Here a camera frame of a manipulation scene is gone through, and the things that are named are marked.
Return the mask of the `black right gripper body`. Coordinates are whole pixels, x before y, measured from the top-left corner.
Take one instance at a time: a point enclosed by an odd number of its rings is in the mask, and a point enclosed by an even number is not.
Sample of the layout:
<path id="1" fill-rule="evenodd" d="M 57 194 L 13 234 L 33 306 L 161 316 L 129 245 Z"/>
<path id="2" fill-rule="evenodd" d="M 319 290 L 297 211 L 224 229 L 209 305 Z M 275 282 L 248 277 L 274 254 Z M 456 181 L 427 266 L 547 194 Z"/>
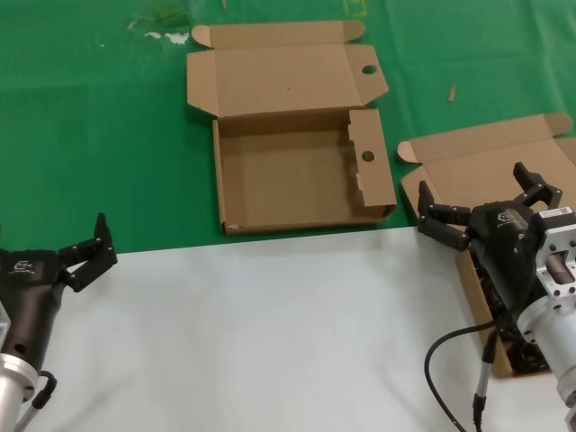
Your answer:
<path id="1" fill-rule="evenodd" d="M 523 246 L 533 215 L 517 202 L 492 202 L 473 208 L 467 225 L 475 255 L 511 311 L 523 311 L 542 296 L 535 283 L 535 256 Z"/>

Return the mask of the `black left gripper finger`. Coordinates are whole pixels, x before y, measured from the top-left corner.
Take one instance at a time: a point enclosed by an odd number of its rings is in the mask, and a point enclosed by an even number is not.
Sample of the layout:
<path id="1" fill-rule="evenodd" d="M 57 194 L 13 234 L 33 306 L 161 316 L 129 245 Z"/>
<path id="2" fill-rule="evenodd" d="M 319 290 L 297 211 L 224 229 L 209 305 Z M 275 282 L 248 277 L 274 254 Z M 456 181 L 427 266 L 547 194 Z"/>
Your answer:
<path id="1" fill-rule="evenodd" d="M 64 266 L 58 280 L 80 293 L 118 263 L 113 237 L 103 212 L 99 212 L 92 238 L 62 248 L 58 256 Z"/>

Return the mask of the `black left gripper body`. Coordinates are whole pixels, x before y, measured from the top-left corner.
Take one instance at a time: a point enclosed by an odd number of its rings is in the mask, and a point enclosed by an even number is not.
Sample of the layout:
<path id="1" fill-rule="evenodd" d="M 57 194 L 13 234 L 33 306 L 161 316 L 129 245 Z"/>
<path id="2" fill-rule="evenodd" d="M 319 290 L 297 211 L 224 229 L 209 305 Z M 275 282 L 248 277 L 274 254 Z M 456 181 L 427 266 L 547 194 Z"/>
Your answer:
<path id="1" fill-rule="evenodd" d="M 1 303 L 10 326 L 1 352 L 42 365 L 66 285 L 59 255 L 48 250 L 1 252 Z"/>

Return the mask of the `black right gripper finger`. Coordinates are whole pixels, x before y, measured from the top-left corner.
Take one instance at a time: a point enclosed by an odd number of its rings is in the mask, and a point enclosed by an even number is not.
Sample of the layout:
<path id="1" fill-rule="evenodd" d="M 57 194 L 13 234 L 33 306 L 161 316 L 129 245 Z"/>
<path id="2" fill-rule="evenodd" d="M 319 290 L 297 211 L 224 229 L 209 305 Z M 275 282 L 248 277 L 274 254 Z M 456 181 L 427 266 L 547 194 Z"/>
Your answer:
<path id="1" fill-rule="evenodd" d="M 544 203 L 548 210 L 559 207 L 563 191 L 548 184 L 538 173 L 528 171 L 523 163 L 517 162 L 514 165 L 513 176 L 523 190 L 514 199 L 515 203 L 526 207 Z"/>
<path id="2" fill-rule="evenodd" d="M 463 252 L 470 243 L 466 227 L 472 211 L 467 207 L 436 203 L 428 185 L 418 185 L 418 232 Z"/>

